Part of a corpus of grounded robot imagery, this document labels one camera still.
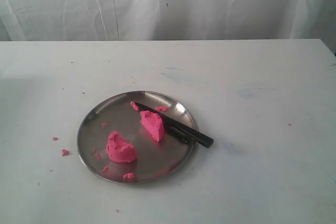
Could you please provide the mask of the black knife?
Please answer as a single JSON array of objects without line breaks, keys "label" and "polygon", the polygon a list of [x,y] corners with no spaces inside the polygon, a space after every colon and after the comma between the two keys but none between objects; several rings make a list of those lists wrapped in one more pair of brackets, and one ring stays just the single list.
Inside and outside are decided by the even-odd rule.
[{"label": "black knife", "polygon": [[158,111],[156,111],[156,110],[154,110],[154,109],[152,109],[152,108],[150,108],[150,107],[148,107],[144,104],[141,104],[141,103],[138,103],[138,102],[136,102],[135,104],[142,111],[150,111],[150,112],[158,114],[162,118],[162,121],[165,124],[167,124],[169,127],[175,128],[177,131],[184,133],[185,135],[189,136],[190,138],[193,138],[196,142],[203,145],[205,148],[210,148],[213,145],[214,140],[211,137],[209,137],[209,136],[207,136],[207,135],[205,135],[205,134],[203,134],[203,133],[201,133],[201,132],[199,132],[199,131],[197,131],[197,130],[195,130],[195,129],[193,129],[193,128],[191,128],[191,127],[189,127],[189,126],[187,126],[187,125],[185,125],[185,124],[183,124],[183,123],[181,123],[177,120],[174,120],[174,119],[172,119],[172,118],[170,118],[170,117],[168,117],[168,116],[166,116],[166,115],[164,115],[164,114],[162,114],[162,113],[160,113],[160,112],[158,112]]}]

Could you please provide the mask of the cut pink dough piece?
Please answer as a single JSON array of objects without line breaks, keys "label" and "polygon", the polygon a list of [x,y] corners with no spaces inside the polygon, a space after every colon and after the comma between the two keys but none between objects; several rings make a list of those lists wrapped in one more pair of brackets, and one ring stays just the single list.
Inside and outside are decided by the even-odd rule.
[{"label": "cut pink dough piece", "polygon": [[164,125],[162,118],[151,111],[141,111],[141,124],[148,131],[150,136],[157,142],[161,142],[164,137]]}]

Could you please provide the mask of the round steel plate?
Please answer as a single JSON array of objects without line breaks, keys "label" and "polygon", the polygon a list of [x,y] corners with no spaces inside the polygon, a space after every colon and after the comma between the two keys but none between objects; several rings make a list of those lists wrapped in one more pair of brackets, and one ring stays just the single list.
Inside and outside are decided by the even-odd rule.
[{"label": "round steel plate", "polygon": [[[165,129],[163,140],[157,142],[140,122],[140,111],[131,102],[152,109],[167,107],[165,115],[193,128],[197,124],[184,105],[165,94],[153,91],[130,91],[115,95],[98,104],[84,118],[77,134],[77,148],[84,165],[98,177],[115,183],[139,184],[159,179],[188,159],[195,141],[181,140],[176,132]],[[108,139],[116,132],[117,155],[128,155],[132,145],[137,159],[129,163],[113,161],[108,150]]]}]

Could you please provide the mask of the pink sand crumb large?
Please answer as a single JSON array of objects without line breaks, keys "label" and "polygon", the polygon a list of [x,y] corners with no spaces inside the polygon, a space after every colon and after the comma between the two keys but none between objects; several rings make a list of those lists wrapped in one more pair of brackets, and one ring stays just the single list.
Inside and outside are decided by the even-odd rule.
[{"label": "pink sand crumb large", "polygon": [[66,149],[63,149],[62,150],[62,156],[68,156],[68,155],[70,155],[70,152]]}]

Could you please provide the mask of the white backdrop curtain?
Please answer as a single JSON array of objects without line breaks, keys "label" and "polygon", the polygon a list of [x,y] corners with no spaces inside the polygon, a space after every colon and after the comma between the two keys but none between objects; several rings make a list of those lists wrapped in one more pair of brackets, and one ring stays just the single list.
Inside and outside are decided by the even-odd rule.
[{"label": "white backdrop curtain", "polygon": [[335,0],[1,0],[10,40],[335,38]]}]

